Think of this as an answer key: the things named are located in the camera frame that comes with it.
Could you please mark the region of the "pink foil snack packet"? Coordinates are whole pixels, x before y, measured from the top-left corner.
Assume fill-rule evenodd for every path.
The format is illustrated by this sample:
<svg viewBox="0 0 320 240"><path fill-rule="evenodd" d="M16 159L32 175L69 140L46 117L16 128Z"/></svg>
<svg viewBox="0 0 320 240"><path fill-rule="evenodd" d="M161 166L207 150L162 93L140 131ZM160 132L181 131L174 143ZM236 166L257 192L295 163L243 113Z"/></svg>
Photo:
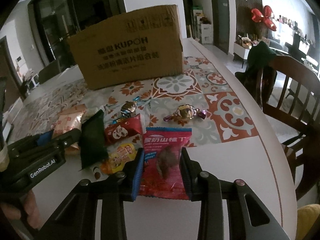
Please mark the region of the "pink foil snack packet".
<svg viewBox="0 0 320 240"><path fill-rule="evenodd" d="M85 104L73 106L63 110L55 123L52 138L58 137L63 133L69 132L72 129L81 129L81 118L86 113L87 107Z"/></svg>

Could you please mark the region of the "dark green snack packet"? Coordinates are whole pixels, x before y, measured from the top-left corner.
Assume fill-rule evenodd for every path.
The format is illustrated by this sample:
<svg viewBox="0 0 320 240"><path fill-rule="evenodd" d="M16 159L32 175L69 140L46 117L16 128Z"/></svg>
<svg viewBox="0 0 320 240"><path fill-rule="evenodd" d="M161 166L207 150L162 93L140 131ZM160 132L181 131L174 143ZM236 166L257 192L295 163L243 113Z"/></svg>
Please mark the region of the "dark green snack packet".
<svg viewBox="0 0 320 240"><path fill-rule="evenodd" d="M82 170L108 159L105 141L104 112L99 110L81 126L81 136L78 144L80 146Z"/></svg>

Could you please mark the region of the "yellow snack packet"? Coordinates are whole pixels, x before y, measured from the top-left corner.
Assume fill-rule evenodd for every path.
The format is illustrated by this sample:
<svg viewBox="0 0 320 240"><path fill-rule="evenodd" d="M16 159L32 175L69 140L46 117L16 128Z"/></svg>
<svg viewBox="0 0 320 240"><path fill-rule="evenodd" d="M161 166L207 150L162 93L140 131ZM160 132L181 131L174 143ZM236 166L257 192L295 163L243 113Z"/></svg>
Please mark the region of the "yellow snack packet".
<svg viewBox="0 0 320 240"><path fill-rule="evenodd" d="M107 175L122 171L126 163L135 159L136 154L137 150L132 143L121 144L108 155L108 159L100 165L100 170Z"/></svg>

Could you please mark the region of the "red hawthorn snack packet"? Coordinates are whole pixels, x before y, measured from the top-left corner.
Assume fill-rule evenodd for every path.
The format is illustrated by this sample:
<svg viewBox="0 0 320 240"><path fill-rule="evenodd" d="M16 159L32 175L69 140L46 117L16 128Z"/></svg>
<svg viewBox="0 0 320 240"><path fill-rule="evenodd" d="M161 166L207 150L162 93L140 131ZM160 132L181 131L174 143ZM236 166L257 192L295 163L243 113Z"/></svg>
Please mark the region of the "red hawthorn snack packet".
<svg viewBox="0 0 320 240"><path fill-rule="evenodd" d="M144 167L139 194L144 197L188 200L180 171L182 148L191 128L148 127L143 134Z"/></svg>

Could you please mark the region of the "blue gold candy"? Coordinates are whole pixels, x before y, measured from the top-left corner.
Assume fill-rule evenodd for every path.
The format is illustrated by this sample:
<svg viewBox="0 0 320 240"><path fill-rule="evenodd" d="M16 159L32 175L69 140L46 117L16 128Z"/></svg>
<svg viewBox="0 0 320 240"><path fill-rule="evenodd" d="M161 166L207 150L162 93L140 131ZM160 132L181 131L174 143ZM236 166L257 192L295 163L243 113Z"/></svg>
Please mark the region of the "blue gold candy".
<svg viewBox="0 0 320 240"><path fill-rule="evenodd" d="M126 101L120 109L121 116L113 120L112 124L117 124L125 119L134 117L136 115L139 100L140 97L137 96L132 101Z"/></svg>

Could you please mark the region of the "purple gold candy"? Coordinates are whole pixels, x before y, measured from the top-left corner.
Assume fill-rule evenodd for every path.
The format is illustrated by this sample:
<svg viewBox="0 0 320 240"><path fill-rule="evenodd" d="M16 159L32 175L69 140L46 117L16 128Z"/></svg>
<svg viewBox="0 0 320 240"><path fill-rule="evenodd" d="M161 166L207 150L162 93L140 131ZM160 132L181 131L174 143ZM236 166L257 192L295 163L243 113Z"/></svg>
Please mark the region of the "purple gold candy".
<svg viewBox="0 0 320 240"><path fill-rule="evenodd" d="M177 107L176 111L172 114L165 116L163 120L168 122L170 120L180 120L180 121L189 121L193 118L198 117L204 120L207 117L207 112L205 110L201 110L196 108L190 104L184 104Z"/></svg>

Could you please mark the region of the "clear white snack packet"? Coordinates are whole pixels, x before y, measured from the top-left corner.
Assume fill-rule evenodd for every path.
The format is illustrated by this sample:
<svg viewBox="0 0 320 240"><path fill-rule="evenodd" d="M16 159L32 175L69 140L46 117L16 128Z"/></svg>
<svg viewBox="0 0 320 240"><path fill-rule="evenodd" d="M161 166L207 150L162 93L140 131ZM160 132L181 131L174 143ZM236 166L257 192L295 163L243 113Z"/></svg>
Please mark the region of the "clear white snack packet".
<svg viewBox="0 0 320 240"><path fill-rule="evenodd" d="M105 163L94 164L91 170L97 181L105 180L109 176L108 166Z"/></svg>

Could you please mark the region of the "dark upholstered chair left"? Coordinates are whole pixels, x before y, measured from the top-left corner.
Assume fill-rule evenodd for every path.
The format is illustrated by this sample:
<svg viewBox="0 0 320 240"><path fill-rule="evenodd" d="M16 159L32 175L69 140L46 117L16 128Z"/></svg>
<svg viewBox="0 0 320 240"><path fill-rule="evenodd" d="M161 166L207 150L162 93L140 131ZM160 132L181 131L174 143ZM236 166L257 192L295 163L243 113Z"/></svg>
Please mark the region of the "dark upholstered chair left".
<svg viewBox="0 0 320 240"><path fill-rule="evenodd" d="M61 73L60 63L58 60L54 60L38 73L39 83L43 84L60 73Z"/></svg>

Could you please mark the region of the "red small snack packet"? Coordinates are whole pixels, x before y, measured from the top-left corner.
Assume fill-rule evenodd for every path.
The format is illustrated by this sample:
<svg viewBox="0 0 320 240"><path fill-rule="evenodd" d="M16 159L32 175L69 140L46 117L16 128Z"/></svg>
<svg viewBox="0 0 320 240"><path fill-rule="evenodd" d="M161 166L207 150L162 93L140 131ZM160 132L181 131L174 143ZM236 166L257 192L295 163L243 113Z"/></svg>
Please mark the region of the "red small snack packet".
<svg viewBox="0 0 320 240"><path fill-rule="evenodd" d="M105 143L107 146L113 145L129 137L142 134L142 122L140 114L124 119L116 124L105 128Z"/></svg>

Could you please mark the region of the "patterned table runner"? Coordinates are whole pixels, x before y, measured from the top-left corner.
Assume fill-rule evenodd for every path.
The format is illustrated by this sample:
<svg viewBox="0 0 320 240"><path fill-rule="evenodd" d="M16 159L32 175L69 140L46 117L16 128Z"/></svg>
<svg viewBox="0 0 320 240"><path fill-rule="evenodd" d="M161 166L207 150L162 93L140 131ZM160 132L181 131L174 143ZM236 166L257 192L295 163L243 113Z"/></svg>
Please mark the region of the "patterned table runner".
<svg viewBox="0 0 320 240"><path fill-rule="evenodd" d="M137 113L144 117L146 127L191 128L191 147L258 135L252 118L221 69L202 56L186 57L181 75L129 82L100 90L88 89L84 79L68 82L66 76L61 75L37 87L26 103L78 80L81 81L80 104L85 104L88 109L103 110L105 125L120 117L120 109L126 101L139 96ZM204 120L198 117L189 121L163 120L184 104L205 110L207 117Z"/></svg>

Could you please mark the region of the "brown wooden chair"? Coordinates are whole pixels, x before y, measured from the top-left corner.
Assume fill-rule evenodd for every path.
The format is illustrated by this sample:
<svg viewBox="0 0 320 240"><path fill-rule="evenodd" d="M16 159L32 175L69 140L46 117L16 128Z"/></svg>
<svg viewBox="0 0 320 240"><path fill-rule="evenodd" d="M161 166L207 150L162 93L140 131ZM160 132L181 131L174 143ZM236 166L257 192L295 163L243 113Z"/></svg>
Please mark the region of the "brown wooden chair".
<svg viewBox="0 0 320 240"><path fill-rule="evenodd" d="M319 78L310 69L290 56L277 55L267 65L272 73L285 75L285 82L276 106L260 98L263 113L295 129L299 135L282 143L292 178L296 168L303 174L296 188L300 200L319 182ZM281 109L289 80L297 83L290 109Z"/></svg>

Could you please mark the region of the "dark green garment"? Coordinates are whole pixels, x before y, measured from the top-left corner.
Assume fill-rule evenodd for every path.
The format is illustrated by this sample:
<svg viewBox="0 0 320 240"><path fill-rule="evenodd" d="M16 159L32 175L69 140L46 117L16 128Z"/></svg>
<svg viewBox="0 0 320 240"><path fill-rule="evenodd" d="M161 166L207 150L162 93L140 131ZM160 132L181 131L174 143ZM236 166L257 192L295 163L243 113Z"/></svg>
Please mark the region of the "dark green garment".
<svg viewBox="0 0 320 240"><path fill-rule="evenodd" d="M276 74L268 64L275 57L276 53L264 41L260 41L256 46L251 48L248 54L246 70L235 73L235 77L251 95L255 94L260 70L263 70L263 86L274 85Z"/></svg>

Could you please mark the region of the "brown cardboard box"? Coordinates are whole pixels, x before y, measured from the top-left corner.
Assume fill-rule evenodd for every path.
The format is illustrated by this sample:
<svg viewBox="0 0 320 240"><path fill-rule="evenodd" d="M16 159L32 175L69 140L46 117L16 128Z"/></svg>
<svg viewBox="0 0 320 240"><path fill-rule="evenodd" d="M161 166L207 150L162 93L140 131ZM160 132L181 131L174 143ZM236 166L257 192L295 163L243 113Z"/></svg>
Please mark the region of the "brown cardboard box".
<svg viewBox="0 0 320 240"><path fill-rule="evenodd" d="M113 16L73 35L68 43L91 90L183 72L175 4Z"/></svg>

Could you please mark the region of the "white tv console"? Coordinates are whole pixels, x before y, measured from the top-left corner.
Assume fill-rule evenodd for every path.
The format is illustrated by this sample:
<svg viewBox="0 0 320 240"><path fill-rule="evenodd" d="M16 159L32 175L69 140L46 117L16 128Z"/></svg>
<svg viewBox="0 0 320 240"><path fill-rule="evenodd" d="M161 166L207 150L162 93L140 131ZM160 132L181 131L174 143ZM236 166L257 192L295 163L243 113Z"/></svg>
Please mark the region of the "white tv console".
<svg viewBox="0 0 320 240"><path fill-rule="evenodd" d="M244 64L247 63L248 55L253 46L256 43L252 42L250 39L245 38L241 39L238 42L234 42L234 53L233 61L240 61L242 63L241 67L243 68Z"/></svg>

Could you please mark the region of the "white storage drawers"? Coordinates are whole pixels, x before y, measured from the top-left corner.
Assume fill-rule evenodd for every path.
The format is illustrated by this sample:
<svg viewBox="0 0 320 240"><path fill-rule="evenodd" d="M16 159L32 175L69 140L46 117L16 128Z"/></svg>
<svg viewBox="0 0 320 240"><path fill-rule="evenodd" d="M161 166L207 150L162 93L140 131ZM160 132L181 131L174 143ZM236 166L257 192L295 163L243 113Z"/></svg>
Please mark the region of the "white storage drawers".
<svg viewBox="0 0 320 240"><path fill-rule="evenodd" d="M191 28L195 40L198 39L201 44L213 44L213 25L202 9L192 9Z"/></svg>

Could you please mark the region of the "red foil balloon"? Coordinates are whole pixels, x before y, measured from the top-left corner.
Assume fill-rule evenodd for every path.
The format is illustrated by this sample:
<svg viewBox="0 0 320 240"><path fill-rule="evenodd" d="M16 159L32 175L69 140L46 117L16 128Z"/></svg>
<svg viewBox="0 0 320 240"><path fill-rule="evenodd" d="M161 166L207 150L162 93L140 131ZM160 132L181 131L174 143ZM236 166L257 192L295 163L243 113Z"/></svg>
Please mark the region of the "red foil balloon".
<svg viewBox="0 0 320 240"><path fill-rule="evenodd" d="M277 27L272 21L273 11L269 5L264 6L263 12L257 8L251 10L252 21L255 23L263 22L271 31L277 31Z"/></svg>

